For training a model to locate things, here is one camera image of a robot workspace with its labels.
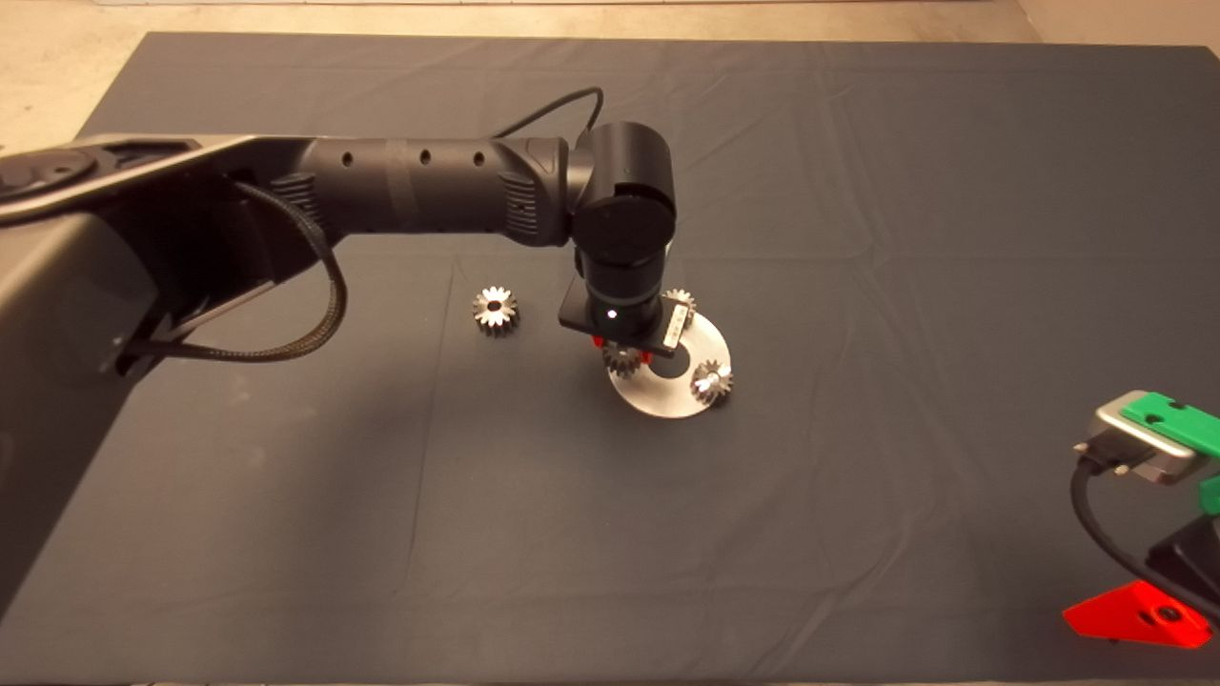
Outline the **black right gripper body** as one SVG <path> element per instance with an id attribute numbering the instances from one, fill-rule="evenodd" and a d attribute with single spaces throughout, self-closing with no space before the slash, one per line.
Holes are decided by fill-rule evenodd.
<path id="1" fill-rule="evenodd" d="M 1161 590 L 1211 620 L 1219 619 L 1219 518 L 1200 516 L 1159 541 L 1146 555 Z"/>

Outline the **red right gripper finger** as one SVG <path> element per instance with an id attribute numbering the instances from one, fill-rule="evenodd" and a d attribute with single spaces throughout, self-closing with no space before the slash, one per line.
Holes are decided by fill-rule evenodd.
<path id="1" fill-rule="evenodd" d="M 1063 620 L 1080 636 L 1177 651 L 1198 651 L 1214 637 L 1202 613 L 1143 580 L 1068 607 Z"/>

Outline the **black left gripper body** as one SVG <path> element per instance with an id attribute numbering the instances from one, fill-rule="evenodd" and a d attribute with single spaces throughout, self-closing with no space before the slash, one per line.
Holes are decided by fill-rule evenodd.
<path id="1" fill-rule="evenodd" d="M 673 356 L 694 317 L 695 304 L 689 299 L 655 293 L 642 301 L 616 304 L 594 295 L 580 276 L 569 283 L 558 311 L 565 330 L 601 334 L 606 344 L 644 349 L 654 356 Z"/>

